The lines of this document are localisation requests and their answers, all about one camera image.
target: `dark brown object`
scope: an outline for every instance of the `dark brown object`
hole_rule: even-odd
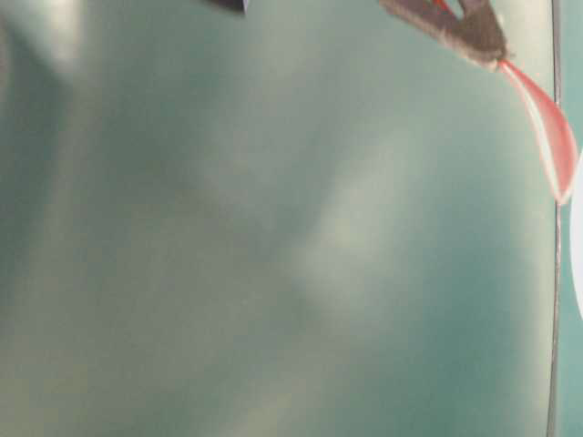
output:
[[[506,38],[488,0],[459,0],[461,19],[426,0],[380,1],[390,14],[481,66],[496,68],[506,57]]]

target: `blurry background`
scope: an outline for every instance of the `blurry background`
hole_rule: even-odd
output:
[[[493,3],[550,91],[549,1]],[[0,433],[545,435],[554,204],[501,75],[376,2],[0,13]]]
[[[583,124],[581,108],[583,88],[583,48],[578,44],[583,5],[577,2],[561,2],[563,108],[569,118],[575,137],[581,144]],[[578,312],[569,253],[570,206],[563,208],[563,264],[561,271],[560,327],[558,339],[558,420],[557,435],[579,436],[583,432],[583,321]]]

